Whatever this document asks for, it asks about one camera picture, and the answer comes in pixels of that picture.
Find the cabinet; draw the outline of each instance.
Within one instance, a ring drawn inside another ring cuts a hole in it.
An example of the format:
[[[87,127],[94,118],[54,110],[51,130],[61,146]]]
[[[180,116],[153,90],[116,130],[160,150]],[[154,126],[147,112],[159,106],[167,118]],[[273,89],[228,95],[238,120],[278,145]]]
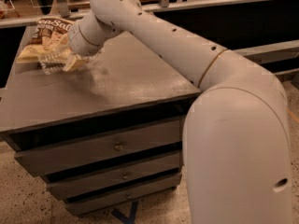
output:
[[[27,27],[21,47],[34,31]],[[177,186],[183,119],[199,90],[123,33],[81,70],[13,64],[0,135],[73,215]]]

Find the floor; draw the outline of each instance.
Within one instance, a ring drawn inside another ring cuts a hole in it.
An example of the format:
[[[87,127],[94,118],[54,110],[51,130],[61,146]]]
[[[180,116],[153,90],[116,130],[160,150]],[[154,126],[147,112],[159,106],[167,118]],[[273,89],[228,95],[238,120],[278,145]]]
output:
[[[293,219],[299,223],[299,90],[290,81],[283,82],[289,99],[289,119],[292,140]],[[0,224],[189,224],[191,223],[183,174],[175,190],[144,197],[138,202],[72,217],[64,205],[46,192],[43,181],[29,176],[13,159],[14,152],[0,141]]]

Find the blue tape on floor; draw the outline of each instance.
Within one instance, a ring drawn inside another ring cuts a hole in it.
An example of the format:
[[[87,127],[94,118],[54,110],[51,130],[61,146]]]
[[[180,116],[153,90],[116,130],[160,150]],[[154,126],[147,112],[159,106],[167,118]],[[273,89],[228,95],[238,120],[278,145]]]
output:
[[[118,209],[114,208],[112,215],[118,220],[122,221],[123,224],[135,224],[136,212],[137,212],[138,202],[133,202],[131,205],[130,216],[126,217]]]

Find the drawer front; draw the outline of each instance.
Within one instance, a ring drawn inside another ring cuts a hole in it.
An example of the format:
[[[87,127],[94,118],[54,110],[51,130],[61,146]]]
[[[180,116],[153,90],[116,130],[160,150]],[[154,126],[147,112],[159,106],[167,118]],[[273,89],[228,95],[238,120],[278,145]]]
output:
[[[51,183],[47,185],[47,190],[58,200],[64,200],[179,167],[180,151],[175,151],[139,161],[139,163],[130,162],[123,167],[118,166],[113,170],[104,170],[98,174],[93,173],[89,176],[76,177],[73,180]]]
[[[48,175],[180,141],[179,118],[127,132],[84,137],[15,154],[32,176]]]
[[[116,203],[131,201],[157,191],[175,187],[180,183],[180,179],[181,173],[170,175],[168,177],[161,178],[159,180],[153,180],[150,183],[140,185],[132,189],[111,193],[100,198],[94,198],[76,203],[68,203],[66,205],[66,210],[75,216],[82,215]]]

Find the drawer handle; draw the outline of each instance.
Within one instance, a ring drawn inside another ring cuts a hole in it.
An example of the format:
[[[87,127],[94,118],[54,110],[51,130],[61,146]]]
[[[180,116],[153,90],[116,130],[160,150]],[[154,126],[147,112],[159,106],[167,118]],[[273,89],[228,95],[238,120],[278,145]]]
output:
[[[132,196],[131,196],[130,192],[127,193],[127,197],[126,198],[127,198],[127,200],[131,200],[132,199]]]
[[[129,179],[129,175],[127,173],[122,174],[122,180],[127,180]]]
[[[121,145],[121,142],[115,142],[115,144],[114,144],[114,149],[115,149],[116,151],[121,151],[121,150],[123,150],[123,146]]]

